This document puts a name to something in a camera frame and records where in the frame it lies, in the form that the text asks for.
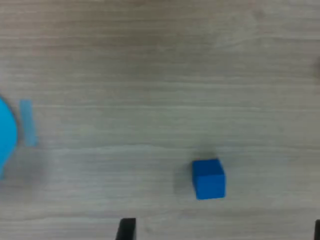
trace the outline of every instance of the blurry blue object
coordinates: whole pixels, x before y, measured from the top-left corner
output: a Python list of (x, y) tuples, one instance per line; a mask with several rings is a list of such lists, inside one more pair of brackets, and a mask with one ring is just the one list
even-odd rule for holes
[(0, 178), (4, 165), (16, 147), (17, 139), (18, 130), (15, 118), (9, 107), (0, 98)]
[(20, 100), (20, 115), (23, 125), (25, 145), (34, 147), (37, 144), (37, 135), (31, 100)]
[(198, 200), (226, 196), (226, 175), (219, 159), (193, 161), (192, 180)]

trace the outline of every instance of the black object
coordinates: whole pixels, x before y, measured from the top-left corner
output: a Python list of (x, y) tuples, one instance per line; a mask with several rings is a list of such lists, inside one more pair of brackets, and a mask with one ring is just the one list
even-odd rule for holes
[(136, 240), (136, 222), (135, 218), (121, 219), (115, 240)]
[(320, 240), (320, 219), (315, 221), (314, 240)]

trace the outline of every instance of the blue foam block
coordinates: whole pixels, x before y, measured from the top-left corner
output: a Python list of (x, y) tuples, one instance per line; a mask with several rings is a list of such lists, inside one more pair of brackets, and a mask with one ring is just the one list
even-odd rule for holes
[(226, 196), (226, 175), (219, 159), (193, 161), (192, 180), (198, 200)]

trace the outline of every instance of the blue block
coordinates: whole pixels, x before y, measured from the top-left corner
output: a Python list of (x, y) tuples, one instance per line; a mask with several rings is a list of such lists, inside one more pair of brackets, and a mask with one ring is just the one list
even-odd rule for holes
[(24, 141), (28, 147), (37, 145), (36, 127), (33, 118), (32, 101), (20, 100), (20, 114), (24, 131)]
[(198, 200), (226, 196), (226, 175), (219, 159), (193, 161), (192, 180)]

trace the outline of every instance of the light blue object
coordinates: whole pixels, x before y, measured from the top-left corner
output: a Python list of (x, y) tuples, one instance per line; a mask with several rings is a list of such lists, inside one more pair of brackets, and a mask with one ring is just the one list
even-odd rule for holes
[(14, 115), (0, 98), (0, 178), (3, 167), (16, 147), (17, 139), (18, 130)]
[(34, 147), (37, 144), (37, 135), (31, 100), (20, 100), (20, 115), (23, 125), (25, 145)]
[(192, 180), (198, 200), (226, 196), (226, 175), (219, 159), (192, 162)]

